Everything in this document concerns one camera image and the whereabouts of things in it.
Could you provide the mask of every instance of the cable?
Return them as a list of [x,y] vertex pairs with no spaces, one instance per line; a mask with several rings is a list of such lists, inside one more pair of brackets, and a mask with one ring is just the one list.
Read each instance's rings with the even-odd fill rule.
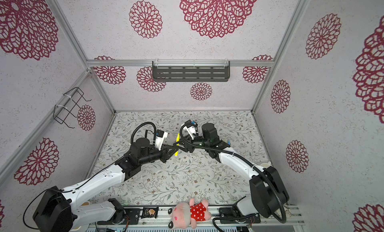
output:
[[117,160],[115,160],[114,162],[112,162],[112,164],[108,165],[107,167],[104,167],[103,169],[99,170],[96,174],[94,174],[92,177],[90,177],[86,182],[84,182],[84,184],[82,184],[81,186],[77,187],[76,189],[79,189],[80,187],[82,187],[83,185],[85,185],[88,181],[90,181],[93,177],[95,177],[97,174],[99,174],[100,172],[102,172],[103,170],[105,170],[106,168],[110,167],[111,165],[113,165],[116,161],[118,161],[119,159],[123,158],[124,156],[118,158]]
[[225,232],[224,230],[220,229],[220,228],[216,225],[215,220],[240,220],[240,219],[247,219],[247,218],[249,218],[249,217],[253,217],[253,216],[255,216],[255,215],[256,215],[256,214],[253,213],[253,214],[249,214],[249,215],[246,215],[246,216],[243,216],[243,217],[237,217],[237,218],[215,217],[215,218],[213,218],[212,223],[214,224],[214,227],[215,227],[218,231],[220,231],[220,232]]
[[131,144],[133,144],[133,138],[135,137],[136,132],[137,132],[140,128],[142,128],[143,126],[145,126],[145,125],[151,125],[151,126],[153,126],[153,131],[154,131],[154,133],[153,133],[153,144],[155,144],[155,141],[156,141],[156,126],[155,126],[155,124],[153,124],[153,123],[150,122],[150,121],[144,122],[144,123],[142,123],[141,125],[139,125],[138,127],[136,127],[136,129],[132,132],[132,135],[131,135]]
[[284,224],[286,222],[286,215],[285,215],[285,210],[284,210],[284,207],[283,207],[283,203],[281,202],[281,199],[280,199],[280,197],[279,197],[279,195],[278,195],[278,193],[276,191],[276,188],[273,186],[272,182],[268,179],[268,177],[263,172],[261,172],[254,164],[252,164],[247,159],[245,159],[244,157],[242,157],[241,155],[239,155],[237,153],[228,152],[228,151],[220,150],[220,149],[216,149],[216,148],[205,147],[205,146],[201,146],[201,145],[194,145],[194,144],[190,143],[183,136],[183,128],[185,126],[187,126],[187,125],[191,125],[191,126],[193,126],[195,128],[197,127],[195,124],[192,124],[192,123],[185,123],[184,125],[182,125],[180,127],[180,132],[179,132],[180,133],[180,139],[182,141],[184,141],[184,143],[186,143],[187,145],[190,145],[192,147],[196,147],[196,148],[200,148],[200,149],[204,149],[204,150],[216,151],[216,152],[219,152],[219,153],[226,153],[226,154],[230,154],[230,155],[236,156],[237,158],[240,158],[245,163],[247,163],[247,165],[249,165],[257,173],[259,173],[259,175],[262,177],[262,181],[266,182],[268,184],[268,186],[271,188],[272,193],[275,196],[276,201],[277,201],[277,203],[279,205],[279,209],[280,209],[280,212],[281,212],[281,218],[278,215],[276,215],[275,213],[272,213],[272,215],[276,218],[276,220],[278,220],[280,223]]
[[26,213],[26,211],[28,210],[28,208],[31,206],[31,204],[41,195],[41,194],[43,194],[45,191],[47,191],[47,190],[53,190],[53,191],[55,191],[55,192],[59,192],[59,193],[68,193],[68,192],[71,192],[72,190],[70,190],[70,191],[57,191],[57,190],[55,190],[55,189],[51,189],[51,188],[48,188],[48,189],[45,189],[45,190],[43,190],[40,194],[38,194],[32,201],[31,201],[31,203],[29,203],[29,205],[25,208],[25,210],[24,210],[24,213],[23,213],[23,223],[24,223],[24,225],[26,226],[26,227],[28,227],[28,228],[30,228],[30,229],[37,229],[38,230],[38,228],[33,228],[33,227],[31,227],[31,226],[29,226],[29,225],[27,225],[26,224],[26,222],[25,222],[25,213]]
[[145,138],[147,138],[148,131],[152,132],[152,134],[153,134],[153,131],[151,131],[151,130],[145,130],[145,136],[144,136]]
[[127,231],[127,228],[128,228],[128,223],[129,223],[129,216],[125,216],[126,219],[127,219],[127,225],[125,226],[125,229],[123,232],[126,232]]

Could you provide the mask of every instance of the pink plush toy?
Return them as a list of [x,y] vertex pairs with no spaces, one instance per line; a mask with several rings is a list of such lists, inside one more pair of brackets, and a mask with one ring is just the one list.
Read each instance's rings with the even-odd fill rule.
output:
[[181,202],[173,210],[169,209],[168,214],[172,213],[172,221],[168,227],[170,229],[186,229],[190,224],[194,229],[197,221],[211,218],[211,213],[208,211],[208,200],[204,199],[201,203],[194,204],[195,200],[191,199],[189,205],[186,202]]

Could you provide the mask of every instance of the red flower pattern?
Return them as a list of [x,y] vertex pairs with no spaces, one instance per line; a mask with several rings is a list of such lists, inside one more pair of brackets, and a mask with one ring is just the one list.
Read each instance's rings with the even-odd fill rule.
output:
[[83,130],[90,130],[95,125],[95,111],[89,105],[83,105],[77,113],[77,122]]
[[181,0],[184,20],[201,36],[224,37],[233,33],[252,13],[257,0]]
[[276,113],[282,113],[287,109],[291,99],[291,91],[288,83],[284,80],[276,82],[271,93],[271,105]]
[[364,110],[378,115],[384,124],[384,16],[375,32],[365,39],[355,62],[356,96],[364,101]]
[[139,85],[147,91],[161,91],[166,86],[165,82],[156,82],[153,80],[152,67],[143,67],[137,72],[137,81]]
[[354,232],[383,232],[384,231],[384,208],[377,204],[375,206],[365,205],[359,207],[354,213]]
[[190,93],[196,100],[205,100],[212,95],[212,87],[207,83],[199,82],[192,86]]
[[337,42],[340,27],[340,18],[337,14],[331,13],[320,19],[308,35],[305,47],[308,57],[318,59],[328,54]]
[[58,161],[57,146],[49,138],[43,138],[13,177],[20,184],[37,185],[50,177]]
[[[254,57],[252,60],[265,60],[269,61],[273,58],[268,55],[260,55],[258,57]],[[266,73],[268,72],[269,68],[266,66],[246,66],[243,69],[243,78],[251,83],[258,83],[260,81],[263,81],[265,78]]]
[[1,205],[1,200],[0,200],[0,228],[1,228],[1,222],[3,221],[4,218],[4,206]]
[[49,57],[58,42],[55,18],[44,0],[0,0],[0,44],[23,59]]
[[135,32],[144,38],[156,37],[162,28],[161,15],[150,2],[138,1],[129,12],[129,21]]
[[309,158],[307,149],[297,140],[291,141],[285,152],[289,166],[296,172],[304,172],[307,169]]
[[[100,56],[95,60],[114,60],[111,57]],[[120,84],[125,80],[125,70],[122,66],[95,66],[96,75],[109,84]]]

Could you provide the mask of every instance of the table surface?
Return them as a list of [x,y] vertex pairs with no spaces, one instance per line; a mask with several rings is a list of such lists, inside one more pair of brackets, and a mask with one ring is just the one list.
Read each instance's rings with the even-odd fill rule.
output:
[[[267,162],[252,114],[249,111],[206,112],[120,112],[108,134],[93,174],[120,158],[128,149],[132,131],[141,123],[153,122],[157,129],[169,133],[166,144],[176,140],[180,126],[187,120],[201,126],[214,123],[220,139],[229,139],[231,147],[254,163]],[[135,139],[144,137],[142,127]],[[249,183],[231,168],[212,159],[206,152],[179,152],[166,163],[160,161],[143,165],[131,179],[102,191],[91,203],[117,198],[122,205],[172,205],[194,198],[204,198],[210,204],[232,204],[250,193]]]

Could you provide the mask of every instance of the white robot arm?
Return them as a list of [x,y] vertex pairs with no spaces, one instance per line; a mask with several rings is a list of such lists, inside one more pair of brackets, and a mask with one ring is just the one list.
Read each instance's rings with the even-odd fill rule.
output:
[[[205,149],[212,158],[228,165],[250,182],[251,196],[236,203],[239,215],[260,213],[269,217],[279,209],[281,203],[288,201],[288,194],[276,169],[263,168],[245,160],[219,139],[211,123],[202,126],[203,136],[199,136],[195,122],[187,121],[184,125],[180,128],[183,140],[175,142],[172,146],[163,144],[168,133],[157,130],[154,145],[150,145],[147,138],[139,138],[131,144],[129,151],[122,158],[90,179],[61,190],[56,186],[48,189],[33,215],[40,231],[67,232],[95,221],[110,221],[115,224],[122,222],[125,210],[116,199],[87,206],[82,204],[108,187],[131,178],[141,170],[141,165],[157,160],[165,163],[178,150],[193,152],[195,148]],[[183,129],[188,131],[186,138],[181,134]],[[266,180],[269,180],[268,186],[264,185]]]

